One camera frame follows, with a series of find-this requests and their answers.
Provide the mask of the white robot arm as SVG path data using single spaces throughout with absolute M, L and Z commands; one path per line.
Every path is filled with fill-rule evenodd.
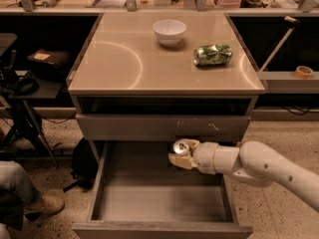
M 241 147 L 183 138 L 168 154 L 171 164 L 204 174 L 226 174 L 246 184 L 265 187 L 277 182 L 319 211 L 319 175 L 299 166 L 259 141 Z

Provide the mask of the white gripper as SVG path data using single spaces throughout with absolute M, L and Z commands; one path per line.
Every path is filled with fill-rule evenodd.
M 189 150 L 193 150 L 192 156 L 170 153 L 168 159 L 171 164 L 191 170 L 197 168 L 205 174 L 231 174 L 240 166 L 239 148 L 223 146 L 214 142 L 200 143 L 197 139 L 188 139 Z

